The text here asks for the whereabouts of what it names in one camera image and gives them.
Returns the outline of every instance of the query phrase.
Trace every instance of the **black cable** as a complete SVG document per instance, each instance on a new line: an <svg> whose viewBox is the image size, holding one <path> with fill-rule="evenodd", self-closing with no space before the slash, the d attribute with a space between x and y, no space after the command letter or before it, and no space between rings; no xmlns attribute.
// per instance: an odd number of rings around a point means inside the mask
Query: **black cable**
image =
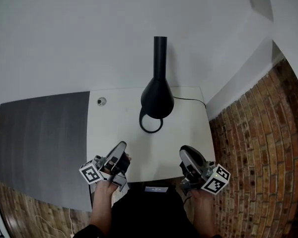
<svg viewBox="0 0 298 238"><path fill-rule="evenodd" d="M199 101L199 102L202 102L203 103L203 105L204 105L205 108L207 108L207 106L205 105L205 103L203 101L200 101L200 100L197 100L197 99L185 99L185 98L179 98L179 97L174 97L174 98L180 99L180 100Z"/></svg>
<svg viewBox="0 0 298 238"><path fill-rule="evenodd" d="M188 199L189 199L190 197L192 197L192 196L189 196L189 197L187 197L187 198L184 200L183 205L186 203L186 201L188 201Z"/></svg>

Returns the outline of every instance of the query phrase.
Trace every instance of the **gray panel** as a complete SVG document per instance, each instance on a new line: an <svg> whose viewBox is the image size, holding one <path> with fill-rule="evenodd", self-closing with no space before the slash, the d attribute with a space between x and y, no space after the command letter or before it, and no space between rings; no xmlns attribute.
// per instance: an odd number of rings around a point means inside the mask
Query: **gray panel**
<svg viewBox="0 0 298 238"><path fill-rule="evenodd" d="M0 106L0 181L47 203L90 211L86 162L89 92Z"/></svg>

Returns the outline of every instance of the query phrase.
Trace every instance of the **person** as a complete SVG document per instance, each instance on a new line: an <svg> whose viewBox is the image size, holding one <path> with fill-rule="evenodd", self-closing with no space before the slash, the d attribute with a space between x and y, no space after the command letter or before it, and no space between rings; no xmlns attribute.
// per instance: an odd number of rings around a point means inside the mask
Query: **person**
<svg viewBox="0 0 298 238"><path fill-rule="evenodd" d="M99 181L94 193L90 225L74 238L104 237L188 237L220 238L215 228L213 195L191 190L194 221L188 220L181 196L174 188L167 192L145 192L131 188L111 207L117 186Z"/></svg>

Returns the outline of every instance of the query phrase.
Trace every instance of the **lamp base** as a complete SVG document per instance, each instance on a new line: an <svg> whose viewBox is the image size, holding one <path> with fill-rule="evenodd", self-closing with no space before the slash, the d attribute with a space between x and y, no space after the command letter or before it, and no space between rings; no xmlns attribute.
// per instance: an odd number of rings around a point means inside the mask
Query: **lamp base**
<svg viewBox="0 0 298 238"><path fill-rule="evenodd" d="M154 130L154 131L149 131L149 130L146 130L146 129L143 127L143 118L144 118L145 115L146 115L146 113L145 113L144 109L141 108L141 110L140 110L140 114L139 114L139 125L140 125L140 128L141 128L144 132L149 133L149 134L153 134L153 133L158 132L158 131L162 128L162 126L163 126L163 119L160 119L160 126L159 126L158 129L156 129L156 130Z"/></svg>

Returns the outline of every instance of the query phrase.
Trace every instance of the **finger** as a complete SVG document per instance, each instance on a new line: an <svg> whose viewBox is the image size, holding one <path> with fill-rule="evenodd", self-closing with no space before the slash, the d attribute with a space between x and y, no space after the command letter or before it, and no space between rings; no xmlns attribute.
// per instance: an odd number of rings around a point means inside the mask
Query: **finger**
<svg viewBox="0 0 298 238"><path fill-rule="evenodd" d="M104 168L104 173L106 173L106 174L110 175L110 170L109 170L109 169L107 169L107 168Z"/></svg>
<svg viewBox="0 0 298 238"><path fill-rule="evenodd" d="M199 198L200 197L200 193L198 192L198 190L196 189L192 189L190 190L191 191L191 194L194 198Z"/></svg>

